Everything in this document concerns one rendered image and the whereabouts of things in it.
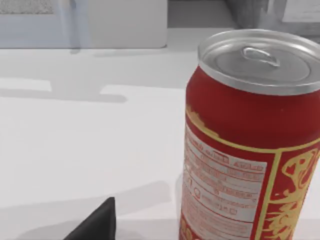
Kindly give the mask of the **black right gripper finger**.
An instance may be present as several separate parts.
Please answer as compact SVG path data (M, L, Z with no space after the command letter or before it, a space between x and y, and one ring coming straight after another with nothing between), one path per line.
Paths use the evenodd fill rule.
M107 198L63 240L116 240L115 198Z

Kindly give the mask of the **red and gold can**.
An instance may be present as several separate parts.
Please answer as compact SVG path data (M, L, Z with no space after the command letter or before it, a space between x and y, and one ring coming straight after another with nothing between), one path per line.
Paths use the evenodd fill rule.
M238 29L197 53L179 240L293 240L320 158L320 44Z

